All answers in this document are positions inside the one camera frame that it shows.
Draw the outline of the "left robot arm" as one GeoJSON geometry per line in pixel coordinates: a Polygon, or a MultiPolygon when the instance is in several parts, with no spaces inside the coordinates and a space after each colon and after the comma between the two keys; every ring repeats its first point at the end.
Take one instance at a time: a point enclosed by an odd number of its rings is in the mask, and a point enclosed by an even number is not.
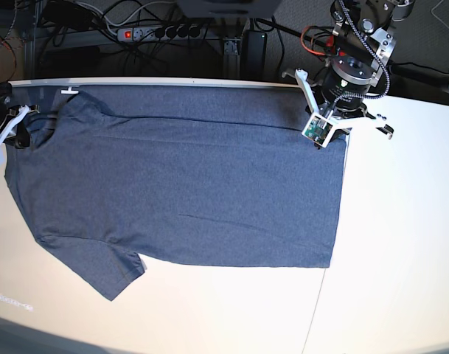
{"type": "Polygon", "coordinates": [[[325,60],[322,79],[310,80],[295,71],[310,118],[302,136],[317,148],[325,148],[353,128],[375,128],[391,138],[394,130],[385,117],[368,112],[365,101],[385,97],[391,81],[387,68],[396,40],[392,24],[406,19],[412,1],[334,1],[331,43],[314,50],[316,40],[300,42],[303,48],[325,60]]]}

